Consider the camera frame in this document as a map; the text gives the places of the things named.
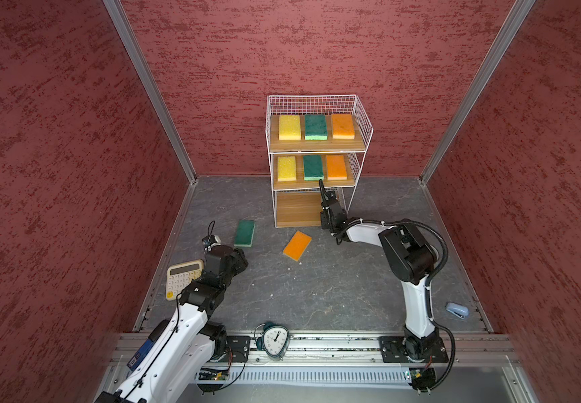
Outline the orange sponge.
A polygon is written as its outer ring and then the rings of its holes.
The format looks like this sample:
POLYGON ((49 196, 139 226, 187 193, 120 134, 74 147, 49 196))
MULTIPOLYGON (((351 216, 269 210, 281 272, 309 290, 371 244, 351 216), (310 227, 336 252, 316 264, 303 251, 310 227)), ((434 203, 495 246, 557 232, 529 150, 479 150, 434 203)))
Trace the orange sponge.
POLYGON ((351 114, 332 114, 332 138, 354 139, 354 118, 351 114))
POLYGON ((311 236, 302 233, 301 231, 296 231, 290 242, 285 246, 283 255, 299 262, 311 241, 311 236))
POLYGON ((347 181, 347 161, 341 154, 329 154, 326 156, 327 179, 329 181, 347 181))

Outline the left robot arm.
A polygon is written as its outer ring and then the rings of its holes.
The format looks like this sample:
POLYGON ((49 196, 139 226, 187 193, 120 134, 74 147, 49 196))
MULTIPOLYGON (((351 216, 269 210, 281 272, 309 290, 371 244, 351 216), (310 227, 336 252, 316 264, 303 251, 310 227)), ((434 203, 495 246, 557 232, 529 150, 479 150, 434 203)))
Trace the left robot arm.
POLYGON ((176 402, 207 362, 227 353, 226 329, 210 318, 248 261, 242 249, 218 245, 201 263, 201 276, 176 296, 171 319, 127 363, 131 374, 115 391, 100 393, 97 402, 176 402))

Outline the yellow sponge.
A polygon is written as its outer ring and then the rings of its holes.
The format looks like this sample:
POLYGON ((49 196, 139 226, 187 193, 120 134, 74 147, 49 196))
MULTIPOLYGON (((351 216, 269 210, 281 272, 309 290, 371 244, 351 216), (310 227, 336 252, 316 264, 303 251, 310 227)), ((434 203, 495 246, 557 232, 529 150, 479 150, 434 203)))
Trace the yellow sponge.
POLYGON ((300 115, 280 115, 279 141, 299 141, 301 138, 300 115))
POLYGON ((294 155, 283 155, 277 158, 277 181, 291 182, 297 180, 297 163, 294 155))

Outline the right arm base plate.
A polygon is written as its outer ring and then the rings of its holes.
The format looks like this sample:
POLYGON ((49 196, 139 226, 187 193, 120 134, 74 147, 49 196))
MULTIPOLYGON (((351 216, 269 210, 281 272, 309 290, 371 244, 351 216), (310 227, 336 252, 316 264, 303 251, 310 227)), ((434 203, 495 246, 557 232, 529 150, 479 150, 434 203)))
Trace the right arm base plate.
POLYGON ((379 337, 379 351, 385 364, 446 364, 447 349, 440 337, 418 339, 408 337, 379 337))

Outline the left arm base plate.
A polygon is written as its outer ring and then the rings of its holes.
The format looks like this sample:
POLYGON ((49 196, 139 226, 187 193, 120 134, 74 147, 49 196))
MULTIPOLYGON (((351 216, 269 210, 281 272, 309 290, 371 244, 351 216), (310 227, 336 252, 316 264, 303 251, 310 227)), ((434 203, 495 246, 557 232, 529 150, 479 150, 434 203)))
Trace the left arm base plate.
POLYGON ((224 354, 218 360, 219 363, 229 364, 230 362, 245 364, 251 348, 251 336, 227 335, 224 354))

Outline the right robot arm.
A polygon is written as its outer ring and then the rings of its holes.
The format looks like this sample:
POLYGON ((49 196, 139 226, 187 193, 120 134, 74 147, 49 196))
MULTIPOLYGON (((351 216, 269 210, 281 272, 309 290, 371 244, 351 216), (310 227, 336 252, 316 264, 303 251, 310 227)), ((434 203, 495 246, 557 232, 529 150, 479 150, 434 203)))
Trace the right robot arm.
POLYGON ((349 218, 333 191, 320 191, 321 225, 338 244, 366 243, 382 248, 401 281, 406 304, 403 354, 412 362, 433 356, 441 327, 431 307, 431 282, 448 261, 448 245, 433 227, 417 221, 349 218))

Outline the dark green sponge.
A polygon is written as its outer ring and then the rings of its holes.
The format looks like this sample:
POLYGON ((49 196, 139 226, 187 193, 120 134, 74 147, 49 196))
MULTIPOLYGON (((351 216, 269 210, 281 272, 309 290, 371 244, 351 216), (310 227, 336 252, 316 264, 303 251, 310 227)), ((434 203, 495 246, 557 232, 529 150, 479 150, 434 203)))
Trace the dark green sponge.
POLYGON ((249 248, 253 245, 256 222, 253 220, 240 220, 234 236, 233 245, 237 248, 249 248))
POLYGON ((303 156, 303 170, 305 181, 320 181, 324 179, 322 157, 318 154, 303 156))
POLYGON ((326 141, 328 139, 325 115, 305 115, 305 139, 310 141, 326 141))

